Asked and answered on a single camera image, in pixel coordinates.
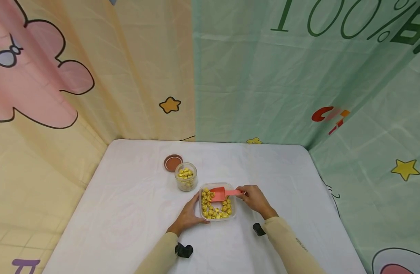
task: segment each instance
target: left hand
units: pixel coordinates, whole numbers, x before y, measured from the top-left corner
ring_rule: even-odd
[[[175,222],[167,229],[166,233],[175,233],[178,237],[183,233],[184,230],[189,229],[197,224],[209,224],[210,222],[204,218],[195,216],[195,203],[199,199],[199,192],[193,196],[193,198],[185,204],[180,215]]]

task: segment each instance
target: pink cartoon cloud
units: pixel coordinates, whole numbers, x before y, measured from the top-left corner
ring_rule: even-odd
[[[401,248],[387,248],[375,254],[373,274],[420,274],[420,254]]]
[[[0,22],[0,122],[12,121],[17,110],[47,127],[70,127],[78,113],[61,92],[84,94],[94,87],[94,79],[82,63],[59,59],[65,49],[65,38],[54,24],[28,20],[16,0],[11,0],[11,6],[17,14],[13,21],[24,22],[20,28],[24,27],[34,38],[59,80],[52,81],[45,75],[45,69],[40,67],[43,63],[31,58]]]

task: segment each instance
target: plastic scoop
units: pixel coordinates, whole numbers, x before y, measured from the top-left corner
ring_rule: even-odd
[[[222,202],[227,196],[242,194],[240,190],[225,190],[225,187],[213,188],[210,191],[215,193],[215,196],[211,199],[212,202]]]

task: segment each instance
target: beige sleeve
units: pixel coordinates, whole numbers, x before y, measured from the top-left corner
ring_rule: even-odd
[[[175,233],[164,234],[134,274],[166,274],[177,259],[177,244],[178,236]]]
[[[263,229],[288,274],[326,274],[285,220],[280,217],[269,218],[265,220]]]

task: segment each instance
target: fabric backdrop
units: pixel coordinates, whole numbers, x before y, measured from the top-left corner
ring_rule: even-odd
[[[119,138],[303,145],[367,272],[418,268],[420,0],[0,0],[0,273]]]

